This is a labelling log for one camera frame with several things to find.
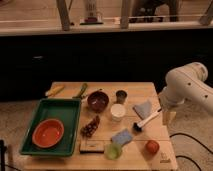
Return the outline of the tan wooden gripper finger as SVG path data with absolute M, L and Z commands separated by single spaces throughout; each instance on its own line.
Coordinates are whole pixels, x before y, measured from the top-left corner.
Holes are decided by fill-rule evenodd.
M 163 112 L 163 124 L 169 125 L 172 122 L 172 120 L 175 118 L 175 116 L 176 116 L 175 111 L 165 110 Z

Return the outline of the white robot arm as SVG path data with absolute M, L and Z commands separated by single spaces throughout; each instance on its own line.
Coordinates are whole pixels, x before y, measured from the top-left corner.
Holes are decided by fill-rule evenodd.
M 158 94 L 164 125 L 171 123 L 176 116 L 175 108 L 182 105 L 186 99 L 197 103 L 213 115 L 213 88 L 205 84 L 207 77 L 208 70 L 200 62 L 171 69 L 166 74 L 166 86 Z

